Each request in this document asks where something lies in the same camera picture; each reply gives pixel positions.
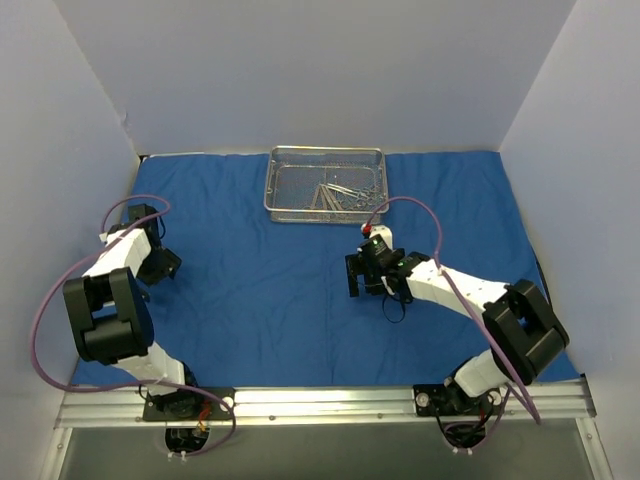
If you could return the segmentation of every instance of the metal tray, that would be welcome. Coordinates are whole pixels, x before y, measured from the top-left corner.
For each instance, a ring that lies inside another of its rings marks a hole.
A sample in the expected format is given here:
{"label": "metal tray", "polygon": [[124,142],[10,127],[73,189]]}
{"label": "metal tray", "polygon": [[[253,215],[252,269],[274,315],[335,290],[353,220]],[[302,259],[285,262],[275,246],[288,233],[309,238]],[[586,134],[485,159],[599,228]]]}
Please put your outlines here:
{"label": "metal tray", "polygon": [[275,222],[362,224],[388,198],[379,149],[281,146],[269,156],[264,206]]}

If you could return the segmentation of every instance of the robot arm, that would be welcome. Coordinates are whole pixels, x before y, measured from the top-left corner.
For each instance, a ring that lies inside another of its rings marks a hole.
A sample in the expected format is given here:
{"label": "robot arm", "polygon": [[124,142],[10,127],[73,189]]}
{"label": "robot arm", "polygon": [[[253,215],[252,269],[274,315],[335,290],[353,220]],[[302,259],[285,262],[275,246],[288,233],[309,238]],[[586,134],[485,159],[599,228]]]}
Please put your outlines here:
{"label": "robot arm", "polygon": [[[469,316],[433,259],[394,250],[387,227],[373,227],[367,236],[358,253],[346,257],[352,297],[359,295],[356,277],[364,275],[367,293],[395,295],[403,303],[426,300]],[[506,285],[441,268],[482,317],[525,385],[569,344],[567,332],[533,282],[520,280]],[[451,391],[461,390],[463,397],[476,398],[510,380],[502,362],[489,349],[456,369],[446,386]]]}
{"label": "robot arm", "polygon": [[[128,211],[132,221],[155,212],[147,205]],[[102,240],[112,243],[129,225],[112,227]],[[125,370],[138,380],[192,384],[184,364],[154,341],[145,305],[148,295],[136,281],[154,285],[165,277],[173,278],[180,264],[180,258],[162,246],[157,220],[153,219],[121,238],[82,277],[68,280],[63,296],[80,357]],[[165,400],[184,393],[161,385],[149,385],[148,389],[151,397]]]}

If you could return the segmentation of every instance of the black mounting plate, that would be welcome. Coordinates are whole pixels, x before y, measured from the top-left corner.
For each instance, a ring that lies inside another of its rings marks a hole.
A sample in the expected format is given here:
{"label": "black mounting plate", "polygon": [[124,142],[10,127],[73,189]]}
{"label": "black mounting plate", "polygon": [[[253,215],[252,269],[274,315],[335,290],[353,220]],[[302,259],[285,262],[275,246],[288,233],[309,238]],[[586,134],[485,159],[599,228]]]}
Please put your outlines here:
{"label": "black mounting plate", "polygon": [[[198,387],[209,393],[213,393],[216,397],[224,399],[229,397],[235,402],[236,391],[231,387]],[[190,420],[198,420],[199,412],[189,417],[181,417],[171,413],[170,411],[160,411],[153,403],[152,399],[147,395],[147,399],[144,403],[144,411],[142,412],[142,420],[145,422],[184,422]],[[231,420],[229,412],[225,412],[215,402],[211,402],[211,413],[205,420]]]}
{"label": "black mounting plate", "polygon": [[[417,398],[421,393],[429,397],[427,406],[418,405]],[[451,389],[442,384],[414,385],[413,401],[418,417],[435,417],[434,409],[437,409],[440,417],[477,416],[482,408],[482,403],[478,401],[460,402],[460,398],[452,397]]]}

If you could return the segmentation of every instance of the blue cloth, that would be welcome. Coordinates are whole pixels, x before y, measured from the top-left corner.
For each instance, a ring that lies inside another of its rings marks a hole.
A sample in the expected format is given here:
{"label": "blue cloth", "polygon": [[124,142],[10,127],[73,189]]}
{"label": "blue cloth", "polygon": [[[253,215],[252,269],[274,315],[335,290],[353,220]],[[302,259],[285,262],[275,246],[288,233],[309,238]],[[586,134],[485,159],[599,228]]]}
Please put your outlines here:
{"label": "blue cloth", "polygon": [[[344,256],[362,241],[359,227],[272,222],[263,207],[267,158],[150,158],[133,188],[173,206],[163,243],[183,263],[174,281],[150,289],[149,311],[156,340],[201,385],[439,383],[487,348],[468,318],[438,305],[414,302],[393,325],[381,297],[350,298]],[[415,196],[439,215],[445,265],[490,280],[540,284],[498,153],[388,155],[387,171],[392,195]],[[393,204],[384,223],[396,247],[433,251],[434,225],[416,205]],[[400,315],[394,302],[387,310]],[[563,354],[540,380],[577,376]],[[129,379],[82,361],[73,377],[95,385]]]}

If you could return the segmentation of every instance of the white wall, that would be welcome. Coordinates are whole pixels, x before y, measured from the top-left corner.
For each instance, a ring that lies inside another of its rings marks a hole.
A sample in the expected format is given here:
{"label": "white wall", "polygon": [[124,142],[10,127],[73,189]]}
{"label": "white wall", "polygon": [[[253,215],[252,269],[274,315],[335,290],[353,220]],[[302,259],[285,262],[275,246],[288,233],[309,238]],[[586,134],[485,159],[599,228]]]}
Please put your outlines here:
{"label": "white wall", "polygon": [[[105,208],[137,159],[116,112],[50,0],[0,2],[0,477],[32,479],[61,394],[33,373],[32,316],[54,280],[94,250]],[[41,357],[58,379],[76,360],[57,301]]]}
{"label": "white wall", "polygon": [[616,479],[640,472],[638,19],[579,0],[502,145]]}
{"label": "white wall", "polygon": [[497,148],[575,0],[56,0],[139,153]]}

